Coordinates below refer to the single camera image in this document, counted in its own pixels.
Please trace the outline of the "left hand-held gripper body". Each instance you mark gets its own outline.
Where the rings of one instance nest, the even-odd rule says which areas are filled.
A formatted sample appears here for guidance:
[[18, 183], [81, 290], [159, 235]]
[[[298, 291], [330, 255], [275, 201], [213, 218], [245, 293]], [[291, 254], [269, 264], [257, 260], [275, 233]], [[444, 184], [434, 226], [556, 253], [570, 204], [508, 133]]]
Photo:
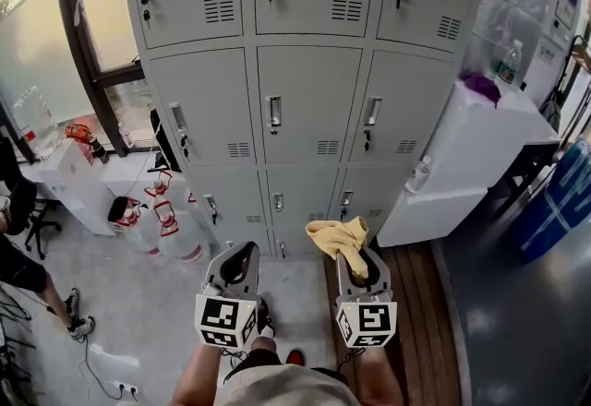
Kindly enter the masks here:
[[209, 346], [241, 351], [257, 332], [259, 297], [237, 294], [206, 283], [196, 295], [195, 329], [199, 340]]

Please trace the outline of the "purple cloth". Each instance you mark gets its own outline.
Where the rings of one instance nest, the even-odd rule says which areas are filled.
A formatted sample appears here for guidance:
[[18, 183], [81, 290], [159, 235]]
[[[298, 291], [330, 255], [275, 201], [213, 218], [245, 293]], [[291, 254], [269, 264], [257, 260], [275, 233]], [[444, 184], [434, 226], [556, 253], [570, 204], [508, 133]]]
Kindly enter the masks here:
[[498, 107], [498, 103], [501, 100], [501, 92], [493, 80], [475, 74], [465, 78], [464, 84], [469, 90], [487, 98], [494, 104], [495, 108]]

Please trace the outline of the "orange tool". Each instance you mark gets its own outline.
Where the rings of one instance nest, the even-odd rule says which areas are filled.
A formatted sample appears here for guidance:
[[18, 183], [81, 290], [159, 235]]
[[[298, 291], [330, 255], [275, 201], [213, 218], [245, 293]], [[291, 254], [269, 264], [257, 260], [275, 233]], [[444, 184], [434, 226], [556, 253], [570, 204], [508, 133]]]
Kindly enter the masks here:
[[74, 139], [78, 143], [89, 145], [93, 139], [93, 135], [86, 125], [73, 123], [66, 127], [66, 138]]

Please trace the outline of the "black rounded container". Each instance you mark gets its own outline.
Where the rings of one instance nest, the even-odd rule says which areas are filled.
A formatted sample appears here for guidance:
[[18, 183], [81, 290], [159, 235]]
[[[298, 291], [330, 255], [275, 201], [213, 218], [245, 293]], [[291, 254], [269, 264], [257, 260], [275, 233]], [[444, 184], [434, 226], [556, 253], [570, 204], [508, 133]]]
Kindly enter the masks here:
[[107, 216], [111, 223], [120, 221], [128, 208], [128, 197], [116, 197]]

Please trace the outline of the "person's left forearm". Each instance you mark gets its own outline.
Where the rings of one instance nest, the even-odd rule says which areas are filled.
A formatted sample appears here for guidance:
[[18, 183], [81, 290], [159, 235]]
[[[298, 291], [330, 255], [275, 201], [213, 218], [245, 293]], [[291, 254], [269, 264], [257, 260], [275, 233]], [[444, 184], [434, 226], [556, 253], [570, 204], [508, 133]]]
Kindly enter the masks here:
[[213, 406], [222, 350], [198, 344], [175, 387], [169, 406]]

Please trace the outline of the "person's black shorts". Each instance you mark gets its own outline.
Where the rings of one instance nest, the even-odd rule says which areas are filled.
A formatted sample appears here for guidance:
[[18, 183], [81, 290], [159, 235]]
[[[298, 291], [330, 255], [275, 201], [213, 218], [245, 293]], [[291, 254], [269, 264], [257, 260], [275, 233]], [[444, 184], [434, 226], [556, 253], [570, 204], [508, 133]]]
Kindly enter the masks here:
[[[237, 367], [235, 367], [225, 378], [223, 382], [227, 382], [230, 378], [232, 378], [237, 373], [255, 367], [261, 366], [277, 366], [282, 365], [283, 363], [280, 361], [277, 353], [273, 354], [268, 351], [263, 350], [256, 350], [254, 352], [250, 352], [247, 355], [247, 358], [242, 361]], [[333, 371], [328, 368], [324, 367], [312, 367], [312, 370], [322, 373], [326, 376], [329, 376], [335, 380], [338, 380], [344, 384], [348, 384], [348, 380], [346, 377], [338, 371]]]

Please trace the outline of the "person's right forearm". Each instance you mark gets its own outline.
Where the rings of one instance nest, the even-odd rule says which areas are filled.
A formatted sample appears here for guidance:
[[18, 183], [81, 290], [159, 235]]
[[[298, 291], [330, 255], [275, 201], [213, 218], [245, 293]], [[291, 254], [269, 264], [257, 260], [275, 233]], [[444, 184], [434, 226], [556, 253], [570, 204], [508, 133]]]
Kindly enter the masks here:
[[404, 406], [403, 392], [384, 348], [370, 348], [359, 355], [357, 378], [362, 406]]

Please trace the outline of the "large clear water bottle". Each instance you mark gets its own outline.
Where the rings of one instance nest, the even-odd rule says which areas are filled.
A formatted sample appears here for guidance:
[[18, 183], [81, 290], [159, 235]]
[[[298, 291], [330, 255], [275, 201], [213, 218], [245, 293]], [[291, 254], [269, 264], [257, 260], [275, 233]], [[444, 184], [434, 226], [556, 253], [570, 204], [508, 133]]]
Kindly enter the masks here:
[[26, 143], [42, 161], [61, 143], [57, 124], [40, 90], [29, 88], [13, 105], [13, 116]]

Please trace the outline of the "white power strip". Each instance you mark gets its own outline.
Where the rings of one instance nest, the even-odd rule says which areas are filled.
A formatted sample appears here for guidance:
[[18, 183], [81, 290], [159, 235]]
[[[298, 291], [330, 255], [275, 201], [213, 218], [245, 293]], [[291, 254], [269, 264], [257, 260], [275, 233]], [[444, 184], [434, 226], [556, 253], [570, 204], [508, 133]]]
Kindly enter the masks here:
[[112, 384], [118, 388], [119, 390], [128, 393], [129, 395], [131, 395], [133, 398], [136, 398], [140, 392], [140, 389], [135, 386], [135, 385], [131, 385], [129, 383], [126, 382], [122, 382], [122, 381], [118, 381], [118, 380], [113, 380]]

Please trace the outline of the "black office chair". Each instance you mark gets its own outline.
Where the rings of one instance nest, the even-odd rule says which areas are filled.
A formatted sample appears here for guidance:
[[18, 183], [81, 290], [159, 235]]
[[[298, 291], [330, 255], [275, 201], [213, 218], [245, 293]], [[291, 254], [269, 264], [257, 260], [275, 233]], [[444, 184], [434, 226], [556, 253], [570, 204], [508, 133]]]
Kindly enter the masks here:
[[13, 146], [7, 137], [0, 134], [0, 182], [8, 191], [10, 200], [7, 233], [18, 235], [29, 230], [25, 240], [25, 248], [31, 251], [30, 241], [35, 238], [37, 253], [40, 260], [45, 260], [42, 251], [42, 229], [53, 227], [59, 233], [62, 226], [56, 221], [46, 220], [47, 213], [57, 209], [58, 201], [38, 199], [38, 188], [35, 183], [26, 178], [20, 170]]

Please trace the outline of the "grey metal locker cabinet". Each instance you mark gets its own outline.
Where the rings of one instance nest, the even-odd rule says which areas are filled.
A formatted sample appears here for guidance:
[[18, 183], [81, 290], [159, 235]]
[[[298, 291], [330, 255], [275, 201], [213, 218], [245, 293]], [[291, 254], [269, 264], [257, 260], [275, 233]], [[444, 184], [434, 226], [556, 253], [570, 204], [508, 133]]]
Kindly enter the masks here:
[[[396, 0], [151, 0], [148, 30], [139, 0], [127, 0], [165, 135], [219, 245], [312, 258], [306, 225], [339, 221], [342, 207], [342, 221], [359, 216], [377, 235], [440, 120], [478, 1], [407, 0], [397, 10]], [[362, 51], [340, 160], [266, 162], [263, 46]]]

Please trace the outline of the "black cylinder bottle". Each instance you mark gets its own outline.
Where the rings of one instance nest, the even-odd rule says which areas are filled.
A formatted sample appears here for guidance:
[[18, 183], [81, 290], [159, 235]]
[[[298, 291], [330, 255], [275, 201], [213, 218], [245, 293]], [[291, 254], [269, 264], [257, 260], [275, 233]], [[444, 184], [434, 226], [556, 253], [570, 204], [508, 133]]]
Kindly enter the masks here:
[[90, 149], [94, 159], [98, 159], [102, 164], [106, 164], [109, 161], [109, 155], [97, 137], [90, 139]]

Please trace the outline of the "wooden plank platform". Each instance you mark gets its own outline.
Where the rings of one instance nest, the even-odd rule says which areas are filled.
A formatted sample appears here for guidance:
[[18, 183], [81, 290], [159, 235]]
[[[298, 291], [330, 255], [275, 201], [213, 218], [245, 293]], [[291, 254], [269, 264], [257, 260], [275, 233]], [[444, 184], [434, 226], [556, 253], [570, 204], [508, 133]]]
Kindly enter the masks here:
[[[440, 274], [430, 244], [399, 245], [378, 251], [391, 271], [393, 298], [398, 303], [397, 330], [385, 346], [404, 406], [464, 406], [453, 327]], [[336, 263], [323, 261], [331, 306], [333, 343], [340, 372], [359, 400], [358, 357], [347, 361], [336, 323]]]

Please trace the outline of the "clear bottle green label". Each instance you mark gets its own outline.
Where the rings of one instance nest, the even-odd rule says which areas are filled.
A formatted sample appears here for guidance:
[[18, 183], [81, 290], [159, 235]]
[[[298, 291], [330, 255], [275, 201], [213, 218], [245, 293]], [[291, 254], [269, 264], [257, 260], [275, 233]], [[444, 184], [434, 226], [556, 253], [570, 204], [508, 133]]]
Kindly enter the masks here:
[[513, 44], [504, 53], [497, 66], [497, 79], [507, 85], [515, 81], [518, 69], [522, 61], [523, 43], [514, 39]]

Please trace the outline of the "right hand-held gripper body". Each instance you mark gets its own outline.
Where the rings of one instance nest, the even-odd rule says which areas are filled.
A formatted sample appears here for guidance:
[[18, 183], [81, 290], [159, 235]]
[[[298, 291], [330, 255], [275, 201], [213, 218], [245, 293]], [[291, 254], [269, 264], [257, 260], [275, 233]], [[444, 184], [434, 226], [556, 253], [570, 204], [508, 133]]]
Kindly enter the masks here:
[[397, 303], [391, 290], [342, 295], [336, 304], [337, 325], [348, 348], [384, 347], [396, 333]]

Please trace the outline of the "yellow cleaning cloth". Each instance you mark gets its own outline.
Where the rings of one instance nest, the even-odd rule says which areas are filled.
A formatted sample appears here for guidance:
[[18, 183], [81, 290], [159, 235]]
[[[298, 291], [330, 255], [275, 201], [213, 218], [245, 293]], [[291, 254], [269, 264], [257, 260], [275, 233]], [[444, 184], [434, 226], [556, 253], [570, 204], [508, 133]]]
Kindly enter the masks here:
[[349, 222], [311, 221], [305, 230], [322, 252], [333, 260], [337, 259], [338, 254], [343, 255], [357, 278], [368, 278], [368, 265], [360, 255], [368, 236], [368, 227], [363, 218], [357, 216]]

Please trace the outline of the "person's beige shirt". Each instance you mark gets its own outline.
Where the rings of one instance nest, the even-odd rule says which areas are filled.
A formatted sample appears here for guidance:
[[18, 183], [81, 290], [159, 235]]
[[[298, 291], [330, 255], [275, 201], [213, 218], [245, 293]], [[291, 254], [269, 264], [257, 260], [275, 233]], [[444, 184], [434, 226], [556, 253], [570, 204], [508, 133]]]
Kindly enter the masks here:
[[324, 373], [293, 364], [245, 369], [233, 375], [213, 406], [361, 406], [351, 389]]

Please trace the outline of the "white metal locker door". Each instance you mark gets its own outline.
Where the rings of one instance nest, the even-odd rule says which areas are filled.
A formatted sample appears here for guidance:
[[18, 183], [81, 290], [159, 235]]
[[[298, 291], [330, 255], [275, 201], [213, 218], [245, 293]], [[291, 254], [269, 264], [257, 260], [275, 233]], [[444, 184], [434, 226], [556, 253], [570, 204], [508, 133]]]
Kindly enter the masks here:
[[340, 160], [361, 54], [327, 46], [258, 49], [267, 163]]

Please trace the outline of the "blue barrel with tape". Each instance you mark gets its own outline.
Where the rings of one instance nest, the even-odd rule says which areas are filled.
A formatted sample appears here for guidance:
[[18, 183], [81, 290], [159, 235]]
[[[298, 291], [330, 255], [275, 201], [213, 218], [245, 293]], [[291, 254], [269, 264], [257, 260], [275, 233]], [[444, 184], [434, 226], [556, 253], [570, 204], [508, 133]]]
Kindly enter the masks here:
[[579, 137], [556, 164], [549, 183], [513, 221], [508, 239], [524, 263], [545, 255], [591, 215], [591, 143]]

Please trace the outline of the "person's bare leg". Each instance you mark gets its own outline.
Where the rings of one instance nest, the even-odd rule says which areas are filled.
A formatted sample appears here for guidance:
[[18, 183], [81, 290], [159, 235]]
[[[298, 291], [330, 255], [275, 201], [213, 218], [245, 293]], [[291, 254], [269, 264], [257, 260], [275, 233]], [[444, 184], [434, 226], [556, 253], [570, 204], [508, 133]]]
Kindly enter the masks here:
[[273, 354], [276, 354], [277, 353], [276, 349], [277, 349], [277, 346], [276, 346], [276, 343], [273, 338], [266, 337], [266, 336], [258, 336], [252, 342], [250, 351], [254, 352], [256, 350], [263, 350], [263, 351], [268, 351]]

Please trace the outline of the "small clear plastic bottle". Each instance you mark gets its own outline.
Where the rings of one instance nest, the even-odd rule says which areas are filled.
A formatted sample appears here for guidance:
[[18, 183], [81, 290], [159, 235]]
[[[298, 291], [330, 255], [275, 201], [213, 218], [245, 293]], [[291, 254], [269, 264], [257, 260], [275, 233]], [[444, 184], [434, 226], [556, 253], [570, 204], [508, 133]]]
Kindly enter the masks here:
[[413, 170], [411, 176], [405, 183], [405, 189], [411, 194], [417, 194], [428, 180], [431, 171], [432, 159], [425, 155]]

